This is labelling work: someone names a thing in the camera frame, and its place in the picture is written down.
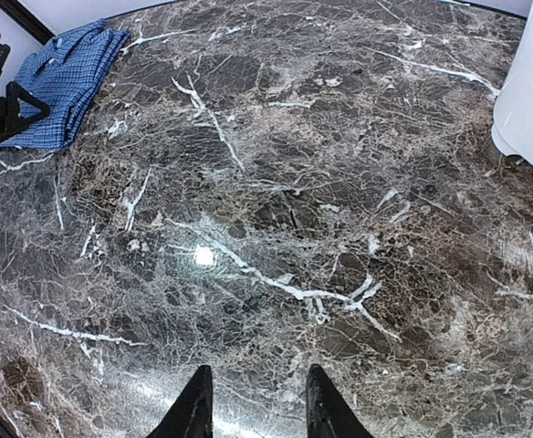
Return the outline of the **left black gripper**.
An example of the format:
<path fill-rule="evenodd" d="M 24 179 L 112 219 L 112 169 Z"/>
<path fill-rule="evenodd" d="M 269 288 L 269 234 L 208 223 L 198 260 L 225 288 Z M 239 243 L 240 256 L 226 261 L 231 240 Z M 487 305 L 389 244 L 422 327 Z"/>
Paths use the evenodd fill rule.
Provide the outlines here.
<path fill-rule="evenodd" d="M 12 81 L 0 95 L 0 143 L 50 115 L 49 106 Z"/>

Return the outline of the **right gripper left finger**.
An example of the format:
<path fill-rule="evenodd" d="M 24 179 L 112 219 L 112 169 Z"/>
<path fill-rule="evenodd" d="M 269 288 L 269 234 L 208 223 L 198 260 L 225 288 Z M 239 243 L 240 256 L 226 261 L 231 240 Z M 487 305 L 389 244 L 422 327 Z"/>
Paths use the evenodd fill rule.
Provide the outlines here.
<path fill-rule="evenodd" d="M 211 438 L 213 374 L 201 365 L 147 438 Z"/>

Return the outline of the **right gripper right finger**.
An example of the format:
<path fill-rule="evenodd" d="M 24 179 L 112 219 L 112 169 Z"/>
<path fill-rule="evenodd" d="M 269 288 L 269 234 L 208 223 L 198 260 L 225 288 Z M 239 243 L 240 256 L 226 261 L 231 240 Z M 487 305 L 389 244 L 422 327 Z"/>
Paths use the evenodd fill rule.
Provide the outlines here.
<path fill-rule="evenodd" d="M 310 366 L 306 378 L 308 438 L 372 438 L 326 373 Z"/>

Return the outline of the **blue checked long sleeve shirt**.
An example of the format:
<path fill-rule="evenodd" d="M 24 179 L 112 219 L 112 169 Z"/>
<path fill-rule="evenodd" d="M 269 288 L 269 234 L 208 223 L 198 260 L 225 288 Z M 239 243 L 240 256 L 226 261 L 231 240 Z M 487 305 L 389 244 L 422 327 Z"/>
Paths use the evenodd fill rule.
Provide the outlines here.
<path fill-rule="evenodd" d="M 121 49 L 129 30 L 106 27 L 104 19 L 50 39 L 30 55 L 15 82 L 49 106 L 49 116 L 33 123 L 1 148 L 61 151 L 76 139 L 90 105 Z"/>

